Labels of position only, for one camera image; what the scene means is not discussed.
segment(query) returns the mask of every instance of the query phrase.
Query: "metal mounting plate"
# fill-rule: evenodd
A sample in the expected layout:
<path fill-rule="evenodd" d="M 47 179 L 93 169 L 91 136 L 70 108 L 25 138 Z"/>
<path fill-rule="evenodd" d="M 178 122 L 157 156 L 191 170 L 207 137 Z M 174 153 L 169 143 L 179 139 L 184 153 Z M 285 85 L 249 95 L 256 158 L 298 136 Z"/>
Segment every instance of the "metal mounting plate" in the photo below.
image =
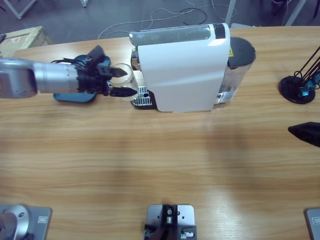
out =
<path fill-rule="evenodd" d="M 195 226 L 195 210 L 191 205 L 178 205 L 178 225 Z M 155 225 L 157 227 L 161 224 L 162 205 L 150 205 L 147 212 L 146 224 Z"/>
<path fill-rule="evenodd" d="M 0 214 L 15 205 L 0 204 Z M 49 228 L 52 210 L 49 207 L 26 206 L 29 214 L 27 232 L 34 235 L 34 240 L 45 240 Z"/>

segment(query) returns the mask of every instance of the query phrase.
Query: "wooden table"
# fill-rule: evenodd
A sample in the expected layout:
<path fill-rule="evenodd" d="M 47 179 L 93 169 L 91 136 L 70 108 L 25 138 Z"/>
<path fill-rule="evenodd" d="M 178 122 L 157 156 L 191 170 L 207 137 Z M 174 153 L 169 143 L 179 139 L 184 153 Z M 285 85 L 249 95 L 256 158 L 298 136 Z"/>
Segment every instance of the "wooden table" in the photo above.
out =
<path fill-rule="evenodd" d="M 289 126 L 320 122 L 320 96 L 285 100 L 277 83 L 319 45 L 320 27 L 231 29 L 256 61 L 229 106 L 166 113 L 122 99 L 0 100 L 0 202 L 53 209 L 49 240 L 142 238 L 151 204 L 194 206 L 199 240 L 308 239 L 305 208 L 320 207 L 320 149 Z M 74 58 L 100 44 L 129 63 L 128 38 L 20 50 L 34 61 Z"/>

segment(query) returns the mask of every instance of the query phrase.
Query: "chrome surface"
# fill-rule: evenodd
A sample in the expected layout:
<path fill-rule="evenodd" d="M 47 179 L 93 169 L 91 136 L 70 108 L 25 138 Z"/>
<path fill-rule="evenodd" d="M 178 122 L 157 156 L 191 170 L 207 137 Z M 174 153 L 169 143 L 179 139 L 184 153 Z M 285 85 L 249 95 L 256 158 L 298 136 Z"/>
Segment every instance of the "chrome surface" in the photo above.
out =
<path fill-rule="evenodd" d="M 178 205 L 178 225 L 195 226 L 195 211 L 191 205 Z M 162 218 L 162 205 L 150 205 L 147 212 L 147 224 L 160 226 Z"/>
<path fill-rule="evenodd" d="M 141 71 L 138 50 L 136 48 L 132 49 L 132 52 L 131 52 L 131 67 L 134 71 L 135 70 Z"/>
<path fill-rule="evenodd" d="M 139 86 L 138 97 L 133 99 L 131 103 L 134 106 L 151 106 L 152 105 L 151 98 L 146 86 Z"/>
<path fill-rule="evenodd" d="M 16 218 L 16 229 L 12 240 L 22 240 L 30 225 L 28 209 L 22 205 L 12 205 L 4 210 L 4 213 L 13 214 Z"/>
<path fill-rule="evenodd" d="M 33 63 L 37 88 L 41 93 L 77 93 L 76 66 L 60 63 Z"/>
<path fill-rule="evenodd" d="M 177 43 L 186 41 L 205 40 L 210 38 L 210 27 L 207 24 L 179 26 L 146 31 L 133 31 L 129 34 L 134 46 Z"/>

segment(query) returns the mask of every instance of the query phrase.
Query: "metal bracket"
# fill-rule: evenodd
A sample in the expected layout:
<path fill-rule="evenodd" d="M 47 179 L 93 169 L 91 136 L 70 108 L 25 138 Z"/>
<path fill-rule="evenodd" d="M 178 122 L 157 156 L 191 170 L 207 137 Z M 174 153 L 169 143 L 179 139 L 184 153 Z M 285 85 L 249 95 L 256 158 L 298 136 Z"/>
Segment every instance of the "metal bracket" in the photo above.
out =
<path fill-rule="evenodd" d="M 49 207 L 0 204 L 0 239 L 45 240 L 51 215 Z"/>
<path fill-rule="evenodd" d="M 29 2 L 29 4 L 21 11 L 21 12 L 17 12 L 17 10 L 14 8 L 14 6 L 12 6 L 12 4 L 9 2 L 9 0 L 3 0 L 4 3 L 8 6 L 8 8 L 13 12 L 13 14 L 19 19 L 22 19 L 22 16 L 26 13 L 26 11 L 29 10 L 29 8 L 31 8 L 31 6 L 37 1 L 37 0 L 31 0 L 31 2 Z"/>
<path fill-rule="evenodd" d="M 161 227 L 163 227 L 161 226 L 161 223 L 163 222 L 163 209 L 163 205 L 149 206 L 146 220 L 146 226 L 148 226 L 148 229 L 144 231 L 143 240 L 154 239 L 152 237 L 154 237 L 153 234 L 156 229 L 161 229 Z M 167 217 L 165 222 L 170 225 L 173 218 L 174 216 Z M 178 233 L 178 240 L 197 240 L 195 211 L 191 205 L 177 205 L 177 225 L 175 226 Z"/>
<path fill-rule="evenodd" d="M 82 6 L 83 6 L 84 8 L 87 6 L 87 2 L 88 2 L 88 1 L 89 1 L 89 0 L 80 0 Z"/>

